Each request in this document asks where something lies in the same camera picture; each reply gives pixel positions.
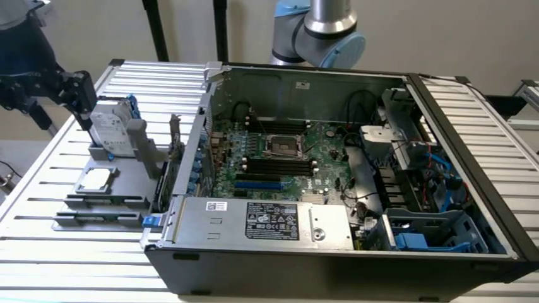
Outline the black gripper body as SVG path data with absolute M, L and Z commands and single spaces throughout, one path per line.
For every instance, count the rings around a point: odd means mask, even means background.
M 48 98 L 56 105 L 65 106 L 62 99 L 64 71 L 33 71 L 8 73 L 1 71 L 1 107 L 5 110 L 29 111 L 37 97 Z

